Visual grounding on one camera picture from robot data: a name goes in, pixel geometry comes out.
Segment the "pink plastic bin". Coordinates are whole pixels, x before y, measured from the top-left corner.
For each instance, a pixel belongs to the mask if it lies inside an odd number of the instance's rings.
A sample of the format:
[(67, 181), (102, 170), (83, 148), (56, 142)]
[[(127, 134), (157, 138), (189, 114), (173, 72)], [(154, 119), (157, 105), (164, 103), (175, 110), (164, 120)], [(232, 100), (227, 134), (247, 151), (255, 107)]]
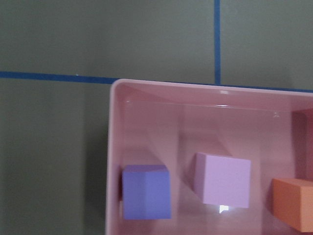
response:
[[(202, 203), (197, 153), (251, 161), (248, 208)], [(138, 164), (169, 170), (170, 219), (124, 218), (122, 171)], [(120, 79), (107, 167), (108, 235), (310, 235), (273, 215), (272, 180), (313, 181), (313, 95)]]

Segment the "orange foam block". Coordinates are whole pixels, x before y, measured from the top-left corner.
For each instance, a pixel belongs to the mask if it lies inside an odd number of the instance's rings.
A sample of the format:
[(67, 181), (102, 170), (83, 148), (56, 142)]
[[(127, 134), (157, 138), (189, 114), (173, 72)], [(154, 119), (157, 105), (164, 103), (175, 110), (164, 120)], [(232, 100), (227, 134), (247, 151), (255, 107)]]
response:
[(272, 180), (273, 215), (302, 233), (313, 231), (313, 182), (295, 178)]

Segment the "light pink foam block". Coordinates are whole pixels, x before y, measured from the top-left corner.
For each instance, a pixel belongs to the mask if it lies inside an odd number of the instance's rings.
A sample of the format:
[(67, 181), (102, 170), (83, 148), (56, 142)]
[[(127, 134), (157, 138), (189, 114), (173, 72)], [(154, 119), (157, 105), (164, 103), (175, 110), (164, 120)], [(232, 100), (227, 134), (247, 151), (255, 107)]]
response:
[(197, 153), (193, 191), (204, 204), (248, 208), (251, 161)]

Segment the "purple foam block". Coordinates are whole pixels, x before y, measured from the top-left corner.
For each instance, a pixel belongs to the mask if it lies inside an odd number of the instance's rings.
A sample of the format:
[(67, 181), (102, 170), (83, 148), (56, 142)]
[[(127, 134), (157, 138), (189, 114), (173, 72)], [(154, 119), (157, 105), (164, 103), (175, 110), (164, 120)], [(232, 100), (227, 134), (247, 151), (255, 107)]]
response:
[(127, 165), (122, 171), (122, 195), (125, 219), (172, 217), (170, 173), (165, 165)]

